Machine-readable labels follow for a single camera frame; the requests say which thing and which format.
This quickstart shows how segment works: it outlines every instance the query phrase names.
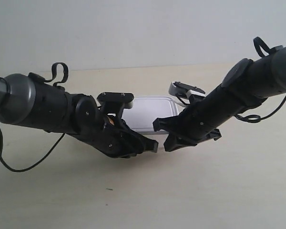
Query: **white plastic container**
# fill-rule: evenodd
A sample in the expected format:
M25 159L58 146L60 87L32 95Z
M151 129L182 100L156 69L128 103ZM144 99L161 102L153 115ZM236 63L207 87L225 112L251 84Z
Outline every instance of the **white plastic container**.
M178 114L177 105L171 97L145 96L134 98L133 107L124 109L123 119L132 130L158 141L159 148L163 148L168 133L164 130L155 132L153 121Z

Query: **beige table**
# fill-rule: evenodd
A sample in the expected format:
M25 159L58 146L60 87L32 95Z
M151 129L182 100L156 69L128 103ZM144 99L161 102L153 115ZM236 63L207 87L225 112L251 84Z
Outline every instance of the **beige table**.
M66 88L168 95L170 82L182 81L210 92L230 67L74 71ZM251 114L266 115L281 99ZM17 168L59 137L1 126L4 158ZM0 164L0 229L286 229L286 105L260 124L231 119L220 129L217 142L128 160L67 136L32 171L14 174Z

